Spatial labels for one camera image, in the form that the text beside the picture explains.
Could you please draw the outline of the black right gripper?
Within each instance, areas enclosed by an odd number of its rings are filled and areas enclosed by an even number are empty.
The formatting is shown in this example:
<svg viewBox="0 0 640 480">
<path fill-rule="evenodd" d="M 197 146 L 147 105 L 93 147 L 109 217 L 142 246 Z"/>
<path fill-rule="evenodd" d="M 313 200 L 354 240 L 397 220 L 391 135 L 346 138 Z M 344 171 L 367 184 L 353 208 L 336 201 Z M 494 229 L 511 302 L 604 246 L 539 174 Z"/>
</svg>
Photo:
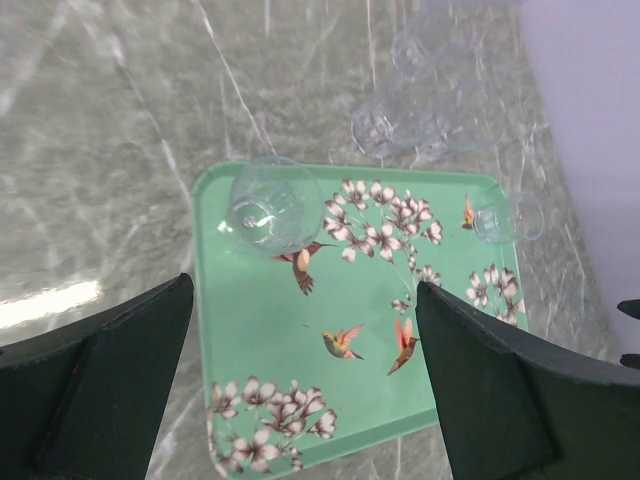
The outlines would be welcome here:
<svg viewBox="0 0 640 480">
<path fill-rule="evenodd" d="M 639 321 L 639 300 L 623 300 L 617 304 L 617 310 L 626 317 Z M 621 354 L 619 363 L 622 366 L 639 369 L 639 326 L 631 327 L 627 323 L 622 331 L 622 345 L 624 352 Z"/>
</svg>

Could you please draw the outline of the clear glass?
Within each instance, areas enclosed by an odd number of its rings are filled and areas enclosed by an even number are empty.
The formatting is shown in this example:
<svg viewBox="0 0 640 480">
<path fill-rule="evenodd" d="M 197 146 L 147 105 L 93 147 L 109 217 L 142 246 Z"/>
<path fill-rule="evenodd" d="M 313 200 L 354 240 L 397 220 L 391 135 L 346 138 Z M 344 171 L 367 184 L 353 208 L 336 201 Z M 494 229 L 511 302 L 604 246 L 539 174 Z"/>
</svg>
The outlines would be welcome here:
<svg viewBox="0 0 640 480">
<path fill-rule="evenodd" d="M 421 144 L 438 143 L 452 126 L 421 83 L 386 84 L 351 118 L 351 133 L 365 154 L 387 158 Z"/>
<path fill-rule="evenodd" d="M 456 19 L 449 8 L 427 5 L 396 35 L 391 57 L 404 78 L 422 80 L 441 67 L 466 60 L 480 39 L 481 34 Z"/>
<path fill-rule="evenodd" d="M 240 241 L 270 256 L 309 246 L 323 216 L 318 180 L 290 158 L 261 157 L 245 165 L 231 184 L 227 225 Z"/>
<path fill-rule="evenodd" d="M 419 157 L 435 162 L 445 157 L 495 146 L 503 137 L 500 120 L 491 120 L 486 88 L 466 79 L 441 95 L 423 122 L 425 138 L 415 147 Z"/>
</svg>

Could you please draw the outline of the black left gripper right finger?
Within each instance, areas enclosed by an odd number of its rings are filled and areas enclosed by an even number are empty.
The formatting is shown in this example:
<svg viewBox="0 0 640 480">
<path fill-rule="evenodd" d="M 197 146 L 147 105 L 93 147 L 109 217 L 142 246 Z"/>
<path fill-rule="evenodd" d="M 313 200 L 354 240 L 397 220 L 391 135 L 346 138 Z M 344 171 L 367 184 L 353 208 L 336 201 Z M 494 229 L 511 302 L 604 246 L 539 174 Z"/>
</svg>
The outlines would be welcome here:
<svg viewBox="0 0 640 480">
<path fill-rule="evenodd" d="M 422 282 L 415 315 L 457 479 L 635 479 L 639 357 L 562 348 Z"/>
</svg>

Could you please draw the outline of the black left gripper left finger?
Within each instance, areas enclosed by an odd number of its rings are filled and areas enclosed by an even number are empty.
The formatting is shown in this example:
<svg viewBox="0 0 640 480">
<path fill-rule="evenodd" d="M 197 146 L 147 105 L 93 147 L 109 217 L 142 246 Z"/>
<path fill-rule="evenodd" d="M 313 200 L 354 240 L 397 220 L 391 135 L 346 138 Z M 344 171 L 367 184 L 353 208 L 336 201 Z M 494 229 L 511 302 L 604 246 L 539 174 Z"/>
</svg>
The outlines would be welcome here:
<svg viewBox="0 0 640 480">
<path fill-rule="evenodd" d="M 182 273 L 2 347 L 2 478 L 144 478 L 193 303 Z"/>
</svg>

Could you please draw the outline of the clear glass edge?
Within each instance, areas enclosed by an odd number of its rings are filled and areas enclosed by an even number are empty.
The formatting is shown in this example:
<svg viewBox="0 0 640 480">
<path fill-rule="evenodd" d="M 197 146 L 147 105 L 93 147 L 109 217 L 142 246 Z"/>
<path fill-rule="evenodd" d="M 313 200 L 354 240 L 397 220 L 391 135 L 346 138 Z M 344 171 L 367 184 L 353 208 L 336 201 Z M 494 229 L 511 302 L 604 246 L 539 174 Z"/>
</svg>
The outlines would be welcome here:
<svg viewBox="0 0 640 480">
<path fill-rule="evenodd" d="M 481 207 L 473 221 L 475 233 L 488 243 L 536 240 L 544 226 L 541 203 L 529 192 L 511 194 Z"/>
</svg>

